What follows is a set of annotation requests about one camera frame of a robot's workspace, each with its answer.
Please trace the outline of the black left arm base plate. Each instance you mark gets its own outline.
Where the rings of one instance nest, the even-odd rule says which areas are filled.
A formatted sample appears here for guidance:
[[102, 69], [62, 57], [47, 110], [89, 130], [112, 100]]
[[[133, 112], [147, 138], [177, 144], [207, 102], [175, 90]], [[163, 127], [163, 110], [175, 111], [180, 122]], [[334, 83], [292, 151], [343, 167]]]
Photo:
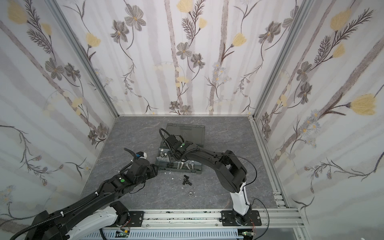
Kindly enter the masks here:
[[118, 214], [115, 222], [116, 227], [132, 228], [141, 227], [144, 220], [144, 211], [129, 211]]

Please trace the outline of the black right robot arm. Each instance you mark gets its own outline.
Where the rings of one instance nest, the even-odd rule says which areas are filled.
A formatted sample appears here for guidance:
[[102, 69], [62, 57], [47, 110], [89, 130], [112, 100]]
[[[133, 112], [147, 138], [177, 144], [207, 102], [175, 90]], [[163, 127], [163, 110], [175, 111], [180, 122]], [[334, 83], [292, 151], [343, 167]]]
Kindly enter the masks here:
[[233, 211], [237, 216], [250, 214], [252, 207], [246, 192], [247, 170], [233, 152], [206, 150], [190, 141], [178, 140], [174, 135], [163, 138], [163, 141], [169, 149], [171, 162], [194, 161], [211, 168], [223, 188], [230, 192]]

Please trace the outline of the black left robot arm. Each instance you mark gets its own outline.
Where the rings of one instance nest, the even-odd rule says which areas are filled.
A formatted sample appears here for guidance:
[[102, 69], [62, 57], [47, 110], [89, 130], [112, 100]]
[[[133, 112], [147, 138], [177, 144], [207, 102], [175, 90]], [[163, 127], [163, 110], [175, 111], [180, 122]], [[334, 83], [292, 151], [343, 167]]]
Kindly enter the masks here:
[[128, 226], [132, 224], [132, 217], [118, 199], [156, 177], [158, 169], [157, 165], [139, 158], [102, 182], [93, 194], [52, 214], [41, 212], [31, 226], [15, 233], [12, 239], [26, 234], [27, 240], [78, 240], [104, 227]]

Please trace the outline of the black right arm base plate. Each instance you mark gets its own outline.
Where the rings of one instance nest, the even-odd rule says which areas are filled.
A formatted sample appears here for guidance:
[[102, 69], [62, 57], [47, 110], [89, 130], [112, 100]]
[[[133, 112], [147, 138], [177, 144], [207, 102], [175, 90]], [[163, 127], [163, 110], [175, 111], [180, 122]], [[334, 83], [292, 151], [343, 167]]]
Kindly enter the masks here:
[[236, 211], [221, 211], [220, 222], [224, 227], [259, 227], [262, 225], [260, 213], [250, 210], [244, 216]]

